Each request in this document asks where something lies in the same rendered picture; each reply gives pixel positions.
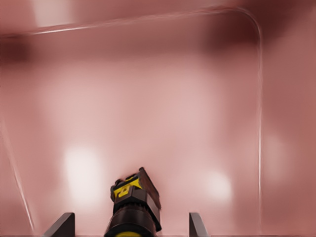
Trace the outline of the black and yellow push button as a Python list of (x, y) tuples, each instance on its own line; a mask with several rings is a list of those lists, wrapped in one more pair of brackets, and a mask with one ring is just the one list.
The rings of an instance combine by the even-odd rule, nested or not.
[(160, 222), (160, 195), (145, 168), (118, 179), (110, 188), (113, 215), (104, 237), (157, 237)]

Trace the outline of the red plastic box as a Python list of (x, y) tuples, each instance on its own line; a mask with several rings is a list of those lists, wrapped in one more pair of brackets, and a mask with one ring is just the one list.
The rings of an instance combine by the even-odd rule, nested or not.
[(316, 237), (316, 0), (0, 0), (0, 236), (140, 167), (164, 236)]

